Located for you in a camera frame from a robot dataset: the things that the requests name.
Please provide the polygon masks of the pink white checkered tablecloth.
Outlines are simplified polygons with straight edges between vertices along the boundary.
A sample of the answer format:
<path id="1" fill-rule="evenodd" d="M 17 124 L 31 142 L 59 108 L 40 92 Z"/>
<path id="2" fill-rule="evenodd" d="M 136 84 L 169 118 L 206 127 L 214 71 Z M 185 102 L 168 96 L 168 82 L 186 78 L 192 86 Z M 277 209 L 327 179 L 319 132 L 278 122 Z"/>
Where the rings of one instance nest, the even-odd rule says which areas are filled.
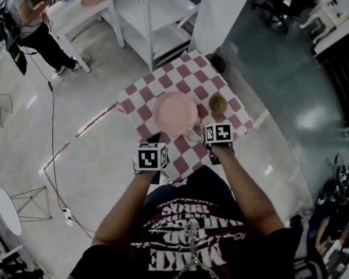
<path id="1" fill-rule="evenodd" d="M 156 100 L 166 92 L 178 91 L 188 95 L 197 105 L 198 123 L 206 125 L 226 123 L 232 127 L 233 140 L 253 128 L 238 96 L 232 92 L 224 78 L 198 51 L 187 53 L 158 68 L 119 92 L 118 110 L 127 116 L 142 139 L 160 132 L 152 110 Z M 209 99 L 219 94 L 227 101 L 224 114 L 209 108 Z M 172 182 L 181 182 L 209 162 L 208 150 L 203 143 L 194 143 L 183 135 L 172 137 L 162 132 L 167 144 L 169 163 L 164 172 Z"/>

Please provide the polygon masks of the person's left forearm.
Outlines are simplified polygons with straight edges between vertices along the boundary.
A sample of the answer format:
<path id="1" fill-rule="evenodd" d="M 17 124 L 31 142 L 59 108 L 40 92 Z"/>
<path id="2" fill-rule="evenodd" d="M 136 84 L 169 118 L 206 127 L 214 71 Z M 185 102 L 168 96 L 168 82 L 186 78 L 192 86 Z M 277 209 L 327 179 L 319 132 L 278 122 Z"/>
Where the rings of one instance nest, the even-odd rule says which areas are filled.
<path id="1" fill-rule="evenodd" d="M 93 246 L 114 246 L 128 237 L 143 208 L 154 175 L 156 171 L 144 171 L 134 176 L 96 230 L 92 240 Z"/>

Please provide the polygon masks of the clear glass cup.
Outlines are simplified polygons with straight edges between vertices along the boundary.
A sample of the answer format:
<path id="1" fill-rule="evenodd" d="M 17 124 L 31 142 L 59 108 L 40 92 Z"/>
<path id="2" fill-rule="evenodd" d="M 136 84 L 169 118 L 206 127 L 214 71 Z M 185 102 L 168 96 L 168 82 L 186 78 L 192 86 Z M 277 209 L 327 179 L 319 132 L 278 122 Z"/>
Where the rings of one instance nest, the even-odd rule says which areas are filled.
<path id="1" fill-rule="evenodd" d="M 204 126 L 202 123 L 193 123 L 187 132 L 184 134 L 184 137 L 194 143 L 203 143 L 204 141 Z"/>

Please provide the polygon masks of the black round bin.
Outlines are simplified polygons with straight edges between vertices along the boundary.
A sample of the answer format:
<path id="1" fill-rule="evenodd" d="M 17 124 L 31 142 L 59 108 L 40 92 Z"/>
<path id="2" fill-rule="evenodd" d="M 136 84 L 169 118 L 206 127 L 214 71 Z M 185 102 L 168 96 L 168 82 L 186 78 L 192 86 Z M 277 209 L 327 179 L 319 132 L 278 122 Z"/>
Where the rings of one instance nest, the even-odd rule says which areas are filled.
<path id="1" fill-rule="evenodd" d="M 226 70 L 225 61 L 219 55 L 208 54 L 205 57 L 219 74 L 222 74 Z"/>

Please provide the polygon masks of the white metal shelving rack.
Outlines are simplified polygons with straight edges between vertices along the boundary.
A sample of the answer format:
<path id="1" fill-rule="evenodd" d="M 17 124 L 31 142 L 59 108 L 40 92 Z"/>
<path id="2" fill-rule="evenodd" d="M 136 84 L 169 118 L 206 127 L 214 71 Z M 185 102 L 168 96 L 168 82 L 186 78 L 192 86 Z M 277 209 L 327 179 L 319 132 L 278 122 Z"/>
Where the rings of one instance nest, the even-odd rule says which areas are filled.
<path id="1" fill-rule="evenodd" d="M 200 4 L 192 0 L 115 0 L 114 5 L 123 41 L 150 71 L 188 49 Z"/>

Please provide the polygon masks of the white square table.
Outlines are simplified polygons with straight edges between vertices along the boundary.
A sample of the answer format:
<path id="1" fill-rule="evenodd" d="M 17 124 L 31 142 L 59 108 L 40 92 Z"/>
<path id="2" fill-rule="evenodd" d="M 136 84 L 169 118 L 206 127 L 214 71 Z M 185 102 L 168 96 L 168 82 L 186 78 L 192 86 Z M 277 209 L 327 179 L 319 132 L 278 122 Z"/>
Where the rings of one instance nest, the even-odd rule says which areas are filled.
<path id="1" fill-rule="evenodd" d="M 68 39 L 70 32 L 80 27 L 88 20 L 101 16 L 114 29 L 115 36 L 121 48 L 125 47 L 125 42 L 120 29 L 119 16 L 115 8 L 115 0 L 102 0 L 94 6 L 83 6 L 82 0 L 59 1 L 47 8 L 48 18 L 53 23 L 51 34 L 58 42 L 59 46 L 70 56 L 72 56 L 86 73 L 90 72 L 88 64 L 82 56 L 74 49 Z"/>

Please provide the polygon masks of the person's right forearm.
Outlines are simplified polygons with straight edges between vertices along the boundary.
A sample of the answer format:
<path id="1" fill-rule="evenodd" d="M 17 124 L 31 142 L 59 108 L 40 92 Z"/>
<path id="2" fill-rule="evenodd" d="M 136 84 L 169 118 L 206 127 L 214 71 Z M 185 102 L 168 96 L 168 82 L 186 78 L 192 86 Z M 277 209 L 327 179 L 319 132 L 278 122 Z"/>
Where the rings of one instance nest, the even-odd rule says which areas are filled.
<path id="1" fill-rule="evenodd" d="M 211 151 L 219 159 L 247 222 L 264 236 L 283 229 L 284 224 L 273 203 L 245 171 L 232 150 L 229 147 L 214 145 Z"/>

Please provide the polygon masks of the white power strip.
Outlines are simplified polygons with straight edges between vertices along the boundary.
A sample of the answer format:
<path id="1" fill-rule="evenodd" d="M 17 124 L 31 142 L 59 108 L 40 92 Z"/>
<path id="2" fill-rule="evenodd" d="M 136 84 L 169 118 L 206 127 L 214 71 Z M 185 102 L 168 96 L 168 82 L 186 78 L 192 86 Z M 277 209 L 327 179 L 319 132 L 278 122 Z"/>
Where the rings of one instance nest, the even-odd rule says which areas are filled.
<path id="1" fill-rule="evenodd" d="M 65 222 L 66 224 L 72 228 L 73 227 L 73 218 L 72 218 L 72 213 L 69 208 L 64 208 L 63 209 L 64 215 L 65 215 Z"/>

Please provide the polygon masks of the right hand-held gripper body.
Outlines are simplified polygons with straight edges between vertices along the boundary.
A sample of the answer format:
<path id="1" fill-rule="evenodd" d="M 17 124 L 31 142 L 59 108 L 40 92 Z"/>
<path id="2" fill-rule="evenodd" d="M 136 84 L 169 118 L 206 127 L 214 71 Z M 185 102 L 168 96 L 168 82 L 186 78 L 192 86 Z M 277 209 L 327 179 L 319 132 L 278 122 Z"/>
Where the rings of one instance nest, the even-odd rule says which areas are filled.
<path id="1" fill-rule="evenodd" d="M 233 153 L 233 135 L 230 124 L 213 123 L 204 127 L 204 147 L 208 150 L 212 165 L 220 164 L 219 159 L 212 151 L 212 145 L 228 147 Z"/>

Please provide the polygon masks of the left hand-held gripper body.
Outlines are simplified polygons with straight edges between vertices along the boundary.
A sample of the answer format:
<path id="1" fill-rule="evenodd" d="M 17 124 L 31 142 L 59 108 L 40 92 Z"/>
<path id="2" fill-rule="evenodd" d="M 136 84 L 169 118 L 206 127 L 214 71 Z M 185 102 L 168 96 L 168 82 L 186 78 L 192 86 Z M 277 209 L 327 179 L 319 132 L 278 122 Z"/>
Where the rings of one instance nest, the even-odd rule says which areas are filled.
<path id="1" fill-rule="evenodd" d="M 133 169 L 135 173 L 142 171 L 154 171 L 155 175 L 151 184 L 159 184 L 161 170 L 167 166 L 168 154 L 165 143 L 141 142 L 138 151 L 133 157 Z"/>

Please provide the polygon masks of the black printed t-shirt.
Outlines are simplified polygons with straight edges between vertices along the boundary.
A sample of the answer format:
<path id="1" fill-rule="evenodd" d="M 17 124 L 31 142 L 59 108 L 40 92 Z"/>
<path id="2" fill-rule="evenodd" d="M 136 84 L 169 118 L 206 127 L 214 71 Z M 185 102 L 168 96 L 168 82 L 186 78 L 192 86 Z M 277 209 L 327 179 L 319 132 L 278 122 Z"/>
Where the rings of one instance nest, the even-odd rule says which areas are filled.
<path id="1" fill-rule="evenodd" d="M 264 236 L 240 210 L 177 198 L 144 208 L 129 239 L 88 248 L 67 279 L 327 279 L 314 246 L 298 253 L 301 236 Z"/>

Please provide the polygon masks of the white square pillar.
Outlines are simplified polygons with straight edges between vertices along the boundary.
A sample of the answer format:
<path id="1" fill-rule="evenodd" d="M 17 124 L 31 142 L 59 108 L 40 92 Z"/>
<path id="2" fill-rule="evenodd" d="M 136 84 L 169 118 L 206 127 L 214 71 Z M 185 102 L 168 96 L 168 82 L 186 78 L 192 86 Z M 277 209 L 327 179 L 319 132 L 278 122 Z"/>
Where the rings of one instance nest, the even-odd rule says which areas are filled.
<path id="1" fill-rule="evenodd" d="M 188 50 L 214 53 L 225 41 L 247 0 L 201 0 Z"/>

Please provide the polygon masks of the olive brown bowl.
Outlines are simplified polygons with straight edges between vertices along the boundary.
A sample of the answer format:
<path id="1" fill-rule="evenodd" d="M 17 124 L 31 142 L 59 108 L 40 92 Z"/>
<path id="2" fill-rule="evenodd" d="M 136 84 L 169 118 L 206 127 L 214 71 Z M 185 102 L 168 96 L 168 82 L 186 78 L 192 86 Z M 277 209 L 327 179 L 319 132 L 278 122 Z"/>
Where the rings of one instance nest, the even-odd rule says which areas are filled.
<path id="1" fill-rule="evenodd" d="M 227 101 L 219 94 L 213 95 L 209 99 L 208 104 L 211 111 L 216 114 L 224 114 L 227 109 Z"/>

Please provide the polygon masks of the black office chair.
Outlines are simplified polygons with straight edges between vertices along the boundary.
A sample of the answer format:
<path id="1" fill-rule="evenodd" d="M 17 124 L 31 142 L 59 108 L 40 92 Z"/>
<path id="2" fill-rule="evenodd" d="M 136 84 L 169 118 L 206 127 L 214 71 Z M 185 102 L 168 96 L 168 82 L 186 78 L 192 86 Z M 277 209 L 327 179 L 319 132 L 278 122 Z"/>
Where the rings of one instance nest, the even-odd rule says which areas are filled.
<path id="1" fill-rule="evenodd" d="M 283 32 L 287 34 L 289 27 L 286 19 L 299 19 L 302 12 L 308 8 L 313 8 L 317 0 L 264 0 L 261 4 L 253 2 L 252 9 L 260 8 L 270 13 L 265 24 L 270 27 L 272 24 L 281 23 Z"/>

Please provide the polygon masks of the white curved-leg table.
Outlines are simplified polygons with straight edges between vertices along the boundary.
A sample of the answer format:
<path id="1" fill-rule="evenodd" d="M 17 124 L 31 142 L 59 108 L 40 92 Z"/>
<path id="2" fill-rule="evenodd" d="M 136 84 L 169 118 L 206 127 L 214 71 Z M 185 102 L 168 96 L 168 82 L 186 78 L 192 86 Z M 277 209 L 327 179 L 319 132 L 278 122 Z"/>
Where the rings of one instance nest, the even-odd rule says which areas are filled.
<path id="1" fill-rule="evenodd" d="M 348 19 L 349 0 L 320 0 L 310 11 L 308 19 L 300 25 L 300 29 L 315 25 L 312 27 L 311 34 L 316 34 L 312 40 L 313 46 L 316 46 Z"/>

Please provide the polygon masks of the white round side table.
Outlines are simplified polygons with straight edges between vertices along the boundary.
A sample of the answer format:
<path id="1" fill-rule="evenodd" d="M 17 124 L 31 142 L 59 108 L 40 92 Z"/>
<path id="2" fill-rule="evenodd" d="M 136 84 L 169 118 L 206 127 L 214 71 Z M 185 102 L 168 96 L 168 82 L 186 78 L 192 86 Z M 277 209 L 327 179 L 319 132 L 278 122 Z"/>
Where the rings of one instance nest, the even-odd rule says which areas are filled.
<path id="1" fill-rule="evenodd" d="M 0 219 L 14 235 L 21 236 L 23 223 L 52 220 L 50 210 L 48 213 L 43 211 L 35 202 L 35 198 L 41 193 L 44 193 L 47 209 L 49 209 L 46 186 L 12 196 L 10 196 L 4 189 L 0 188 Z M 24 211 L 24 209 L 30 204 L 34 205 L 42 213 L 42 215 L 21 215 L 22 211 Z"/>

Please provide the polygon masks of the dark wooden staircase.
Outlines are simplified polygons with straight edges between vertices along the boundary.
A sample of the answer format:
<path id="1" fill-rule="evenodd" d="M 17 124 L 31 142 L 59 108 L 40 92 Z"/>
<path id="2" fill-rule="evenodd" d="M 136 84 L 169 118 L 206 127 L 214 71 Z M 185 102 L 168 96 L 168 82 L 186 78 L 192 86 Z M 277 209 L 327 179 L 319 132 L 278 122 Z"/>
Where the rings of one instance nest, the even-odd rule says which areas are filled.
<path id="1" fill-rule="evenodd" d="M 336 91 L 349 127 L 349 33 L 316 58 Z"/>

